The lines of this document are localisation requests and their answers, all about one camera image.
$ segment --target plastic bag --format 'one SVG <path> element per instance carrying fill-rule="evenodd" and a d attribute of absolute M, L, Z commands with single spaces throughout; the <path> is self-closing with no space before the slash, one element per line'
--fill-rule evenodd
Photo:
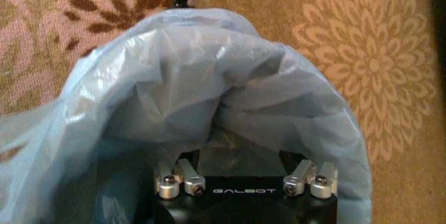
<path fill-rule="evenodd" d="M 244 148 L 209 139 L 216 128 L 248 139 Z M 172 164 L 195 148 L 204 175 L 284 174 L 269 161 L 280 149 L 332 162 L 337 223 L 371 221 L 366 147 L 347 103 L 309 61 L 227 10 L 143 20 L 77 61 L 52 103 L 0 117 L 0 136 L 0 152 L 24 146 L 0 163 L 0 223 L 132 223 L 149 191 L 141 164 Z M 269 166 L 252 169 L 261 162 Z"/>

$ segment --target metal bracket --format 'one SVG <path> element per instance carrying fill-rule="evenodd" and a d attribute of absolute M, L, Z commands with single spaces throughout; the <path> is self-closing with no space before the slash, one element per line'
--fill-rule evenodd
<path fill-rule="evenodd" d="M 179 159 L 173 173 L 184 182 L 184 192 L 192 196 L 200 196 L 205 190 L 205 179 L 196 173 L 187 159 Z"/>
<path fill-rule="evenodd" d="M 307 177 L 312 171 L 312 162 L 309 160 L 301 160 L 293 172 L 283 177 L 283 190 L 288 197 L 303 194 L 305 190 Z"/>
<path fill-rule="evenodd" d="M 337 170 L 335 165 L 324 162 L 311 181 L 309 193 L 313 197 L 327 199 L 337 193 Z"/>
<path fill-rule="evenodd" d="M 168 165 L 160 161 L 155 169 L 155 191 L 163 199 L 172 199 L 180 194 L 180 183 L 171 174 Z"/>

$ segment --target trash bin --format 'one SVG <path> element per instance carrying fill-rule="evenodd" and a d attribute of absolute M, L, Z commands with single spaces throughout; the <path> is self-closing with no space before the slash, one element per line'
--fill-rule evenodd
<path fill-rule="evenodd" d="M 248 141 L 209 138 L 215 129 Z M 311 62 L 223 9 L 144 19 L 77 61 L 53 102 L 0 117 L 0 136 L 0 150 L 22 146 L 0 163 L 0 223 L 132 223 L 149 168 L 193 149 L 217 151 L 199 170 L 224 175 L 284 174 L 268 162 L 280 150 L 329 161 L 337 223 L 371 221 L 345 101 Z"/>

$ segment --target floral pattern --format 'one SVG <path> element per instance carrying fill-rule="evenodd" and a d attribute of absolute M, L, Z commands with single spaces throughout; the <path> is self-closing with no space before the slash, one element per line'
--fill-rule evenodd
<path fill-rule="evenodd" d="M 49 102 L 76 60 L 171 0 L 57 0 L 41 16 L 0 0 L 0 114 Z"/>
<path fill-rule="evenodd" d="M 171 1 L 60 0 L 57 12 L 46 19 L 61 21 L 61 24 L 53 24 L 53 29 L 60 36 L 61 48 L 70 52 L 70 62 L 113 39 L 145 16 L 165 9 Z"/>
<path fill-rule="evenodd" d="M 293 28 L 299 51 L 347 98 L 371 161 L 411 144 L 436 93 L 435 51 L 415 0 L 313 0 Z"/>

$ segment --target carpet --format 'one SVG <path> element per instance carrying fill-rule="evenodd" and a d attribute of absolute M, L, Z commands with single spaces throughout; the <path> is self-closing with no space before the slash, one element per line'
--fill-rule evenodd
<path fill-rule="evenodd" d="M 0 114 L 48 103 L 78 58 L 171 0 L 0 0 Z M 431 0 L 191 0 L 240 13 L 347 99 L 367 140 L 374 223 L 446 223 L 446 135 Z M 0 154 L 8 161 L 20 148 Z"/>

